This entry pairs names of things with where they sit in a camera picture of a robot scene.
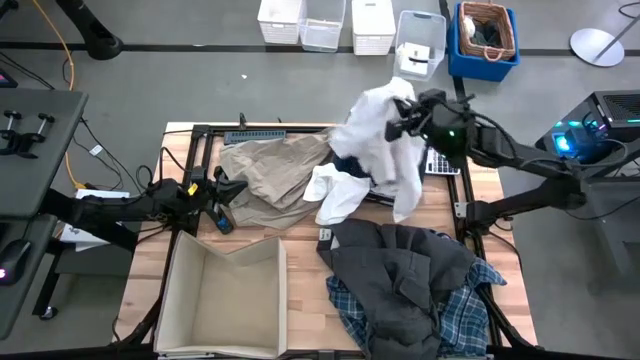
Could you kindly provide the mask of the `black computer with lights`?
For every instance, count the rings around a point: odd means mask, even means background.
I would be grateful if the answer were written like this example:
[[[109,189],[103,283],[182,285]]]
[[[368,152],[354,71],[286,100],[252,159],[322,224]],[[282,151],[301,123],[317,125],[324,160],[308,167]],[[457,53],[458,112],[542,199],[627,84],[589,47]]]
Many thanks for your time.
[[[558,156],[592,164],[640,138],[640,90],[594,91],[535,142]]]

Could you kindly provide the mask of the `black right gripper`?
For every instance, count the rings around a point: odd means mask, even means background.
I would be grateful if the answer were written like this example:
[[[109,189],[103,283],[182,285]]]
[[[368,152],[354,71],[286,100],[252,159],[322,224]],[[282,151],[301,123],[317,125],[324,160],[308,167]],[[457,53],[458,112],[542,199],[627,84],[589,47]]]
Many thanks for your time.
[[[439,89],[426,90],[416,100],[394,99],[399,118],[408,121],[387,122],[384,139],[393,142],[407,131],[410,136],[421,137],[431,145],[450,145],[449,130],[439,124],[440,120],[446,119],[446,100],[446,92]]]

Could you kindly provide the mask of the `black aluminium table frame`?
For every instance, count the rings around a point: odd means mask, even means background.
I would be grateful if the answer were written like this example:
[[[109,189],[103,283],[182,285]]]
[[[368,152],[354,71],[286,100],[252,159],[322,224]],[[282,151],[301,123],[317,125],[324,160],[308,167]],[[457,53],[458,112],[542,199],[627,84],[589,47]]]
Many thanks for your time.
[[[217,166],[223,146],[224,126],[216,124],[216,134],[196,138],[193,124],[171,122],[166,127],[163,146],[169,154],[163,158],[163,174],[181,179],[183,169],[200,165],[205,159]],[[426,176],[423,195],[407,224],[432,228],[449,235],[457,229],[454,204],[469,196],[488,202],[503,196],[499,174],[494,169],[471,164],[462,175]],[[483,257],[506,279],[504,286],[495,286],[492,296],[497,306],[531,344],[537,342],[534,324],[520,261],[513,248],[512,233],[499,223],[480,243],[466,238],[466,246]],[[318,359],[332,356],[334,360],[356,359],[358,348],[348,335],[334,306],[328,299],[325,279],[329,270],[317,256],[315,247],[319,228],[313,216],[280,231],[267,227],[246,227],[223,235],[208,216],[199,220],[198,235],[206,243],[223,252],[237,250],[251,242],[278,236],[287,251],[288,280],[288,350],[290,359]],[[149,313],[161,294],[166,261],[171,253],[171,232],[156,225],[147,226],[143,242],[136,249],[129,271],[123,300],[112,326],[113,339],[131,335]]]

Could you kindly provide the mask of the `beige khaki trousers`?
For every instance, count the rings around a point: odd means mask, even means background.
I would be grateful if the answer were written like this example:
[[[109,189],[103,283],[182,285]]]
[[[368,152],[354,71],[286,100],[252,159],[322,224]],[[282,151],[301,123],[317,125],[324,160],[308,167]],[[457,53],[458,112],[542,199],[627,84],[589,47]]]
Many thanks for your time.
[[[331,157],[328,134],[297,134],[223,147],[220,166],[247,188],[227,206],[238,227],[284,230],[319,208],[303,199],[315,167]]]

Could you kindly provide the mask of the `blue plaid shirt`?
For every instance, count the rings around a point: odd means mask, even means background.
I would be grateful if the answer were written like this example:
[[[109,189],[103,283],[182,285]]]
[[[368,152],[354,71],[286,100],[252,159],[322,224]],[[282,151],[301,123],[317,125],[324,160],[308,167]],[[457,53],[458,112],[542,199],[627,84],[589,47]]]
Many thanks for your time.
[[[480,285],[504,286],[507,281],[489,263],[476,258],[463,285],[452,291],[445,305],[440,305],[441,343],[439,356],[484,356],[489,342],[489,315],[476,292]],[[326,279],[329,301],[350,337],[361,350],[365,349],[368,321],[364,309],[346,285],[336,276]]]

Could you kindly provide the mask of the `dark grey jacket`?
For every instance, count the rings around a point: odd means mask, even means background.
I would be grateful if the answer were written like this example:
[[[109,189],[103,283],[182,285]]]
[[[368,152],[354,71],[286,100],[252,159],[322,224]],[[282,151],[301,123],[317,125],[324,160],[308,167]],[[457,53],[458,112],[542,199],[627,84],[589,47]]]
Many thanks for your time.
[[[316,251],[364,310],[368,360],[436,360],[438,306],[459,289],[475,255],[435,231],[347,219]]]

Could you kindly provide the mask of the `clear plastic bin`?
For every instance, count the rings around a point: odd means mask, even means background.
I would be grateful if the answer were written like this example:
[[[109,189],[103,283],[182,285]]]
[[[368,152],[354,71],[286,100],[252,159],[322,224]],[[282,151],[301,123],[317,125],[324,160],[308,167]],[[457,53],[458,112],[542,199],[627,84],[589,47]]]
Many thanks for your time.
[[[346,0],[302,0],[299,37],[309,52],[335,53],[343,28]]]
[[[445,55],[447,22],[442,15],[415,10],[403,10],[400,13],[395,40],[395,60],[393,75],[408,81],[426,82],[435,73]],[[398,48],[401,44],[410,42],[429,46],[431,55],[428,73],[416,76],[402,73],[399,69]]]

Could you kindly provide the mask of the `white keyboard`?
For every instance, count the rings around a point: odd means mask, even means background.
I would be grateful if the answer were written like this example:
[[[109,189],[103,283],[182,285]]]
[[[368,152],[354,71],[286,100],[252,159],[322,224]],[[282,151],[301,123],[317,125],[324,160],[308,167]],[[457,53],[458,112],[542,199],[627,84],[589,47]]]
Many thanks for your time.
[[[456,176],[461,173],[459,168],[449,163],[447,158],[429,147],[426,153],[426,165],[424,173],[426,175]]]

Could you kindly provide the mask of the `brown wicker basket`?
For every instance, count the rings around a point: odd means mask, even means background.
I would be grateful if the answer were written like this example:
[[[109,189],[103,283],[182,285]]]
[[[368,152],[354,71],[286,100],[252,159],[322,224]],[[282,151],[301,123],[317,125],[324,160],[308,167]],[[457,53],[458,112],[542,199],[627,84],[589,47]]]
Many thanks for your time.
[[[506,7],[492,0],[461,2],[457,25],[462,54],[489,62],[510,60],[515,55],[515,30]]]

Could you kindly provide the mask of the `black desk clamp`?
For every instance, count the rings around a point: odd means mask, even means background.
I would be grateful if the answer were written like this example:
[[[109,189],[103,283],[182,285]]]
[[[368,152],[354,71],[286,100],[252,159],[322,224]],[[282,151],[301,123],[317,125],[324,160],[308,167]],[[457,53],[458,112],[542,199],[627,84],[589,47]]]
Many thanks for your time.
[[[7,141],[4,148],[0,148],[0,156],[16,155],[25,159],[37,159],[38,156],[30,151],[31,147],[36,143],[44,143],[46,136],[43,134],[45,126],[54,124],[56,118],[46,113],[39,113],[38,118],[41,120],[40,127],[37,132],[18,133],[13,129],[15,120],[21,120],[22,114],[14,110],[5,110],[3,115],[8,118],[8,126],[6,129],[0,130],[0,138]]]

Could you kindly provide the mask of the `large white shirt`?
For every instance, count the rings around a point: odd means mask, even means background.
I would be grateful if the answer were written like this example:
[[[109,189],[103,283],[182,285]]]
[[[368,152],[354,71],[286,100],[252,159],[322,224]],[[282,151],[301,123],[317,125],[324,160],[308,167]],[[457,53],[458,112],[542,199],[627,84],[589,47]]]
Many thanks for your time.
[[[422,196],[420,165],[425,144],[405,132],[395,140],[387,140],[385,130],[388,123],[400,120],[395,102],[415,98],[413,85],[399,77],[366,90],[350,109],[346,123],[334,128],[329,139],[338,157],[355,158],[376,185],[394,189],[396,223],[410,217]]]

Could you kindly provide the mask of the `beige fabric storage box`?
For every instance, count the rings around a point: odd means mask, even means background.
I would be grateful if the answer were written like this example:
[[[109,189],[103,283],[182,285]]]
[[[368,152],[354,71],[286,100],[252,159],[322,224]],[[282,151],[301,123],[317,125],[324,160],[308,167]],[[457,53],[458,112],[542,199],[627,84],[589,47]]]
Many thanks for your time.
[[[224,253],[182,231],[154,351],[169,359],[275,359],[287,350],[287,297],[287,253],[280,238]]]

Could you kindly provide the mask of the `black computer mouse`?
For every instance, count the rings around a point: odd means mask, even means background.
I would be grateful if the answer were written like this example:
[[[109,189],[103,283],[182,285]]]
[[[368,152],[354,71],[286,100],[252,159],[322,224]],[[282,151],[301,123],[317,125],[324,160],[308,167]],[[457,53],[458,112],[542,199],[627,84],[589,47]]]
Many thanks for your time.
[[[0,285],[16,284],[24,273],[31,243],[25,239],[9,242],[0,251]]]

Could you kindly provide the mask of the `grey side desk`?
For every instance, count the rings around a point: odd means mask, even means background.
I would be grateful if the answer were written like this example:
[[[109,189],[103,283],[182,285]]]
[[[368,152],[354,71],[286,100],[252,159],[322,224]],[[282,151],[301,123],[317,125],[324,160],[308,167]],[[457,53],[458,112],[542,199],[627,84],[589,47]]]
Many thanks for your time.
[[[23,155],[0,155],[0,217],[38,212],[87,102],[83,92],[0,89],[0,130],[29,139]]]

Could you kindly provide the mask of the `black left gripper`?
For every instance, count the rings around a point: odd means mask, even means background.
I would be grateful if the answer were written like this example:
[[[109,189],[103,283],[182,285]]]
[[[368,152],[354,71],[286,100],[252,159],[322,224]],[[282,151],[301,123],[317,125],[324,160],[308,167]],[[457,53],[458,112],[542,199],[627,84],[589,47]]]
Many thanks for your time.
[[[220,232],[227,235],[234,230],[234,225],[221,205],[229,206],[248,183],[230,180],[221,166],[214,168],[213,175],[214,179],[209,179],[208,170],[199,167],[199,209],[205,210]]]

